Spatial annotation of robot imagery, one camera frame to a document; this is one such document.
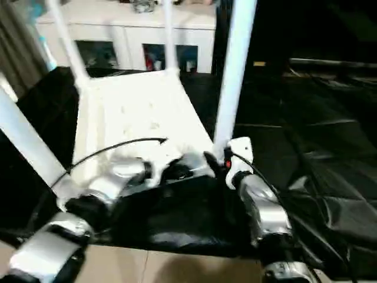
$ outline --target black cable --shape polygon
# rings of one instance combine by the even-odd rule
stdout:
[[[123,146],[123,145],[126,145],[126,144],[138,143],[138,142],[150,142],[150,141],[157,141],[157,142],[160,142],[160,144],[162,144],[166,140],[167,140],[167,138],[146,137],[146,138],[142,138],[142,139],[134,139],[134,140],[122,141],[121,143],[117,143],[117,144],[114,144],[112,146],[108,146],[108,147],[105,147],[103,149],[97,150],[96,152],[92,153],[91,155],[88,155],[88,156],[80,159],[76,163],[72,164],[70,167],[67,168],[67,170],[59,178],[57,178],[57,180],[51,185],[50,189],[47,190],[41,196],[41,198],[39,199],[39,202],[34,207],[32,213],[31,213],[31,216],[30,216],[30,218],[28,220],[28,223],[27,223],[27,226],[26,226],[27,232],[33,233],[33,231],[34,231],[34,222],[36,221],[36,219],[38,217],[38,214],[39,214],[40,210],[42,209],[42,206],[43,206],[44,202],[46,201],[46,199],[48,197],[48,194],[52,193],[52,188],[54,186],[56,186],[56,184],[59,183],[60,180],[63,179],[63,177],[65,175],[69,174],[73,169],[75,169],[80,164],[84,163],[85,161],[87,161],[88,159],[90,159],[90,158],[92,158],[94,156],[97,156],[97,155],[101,154],[102,152],[106,152],[106,151],[109,151],[111,149],[116,149],[117,147],[120,147],[120,146]]]

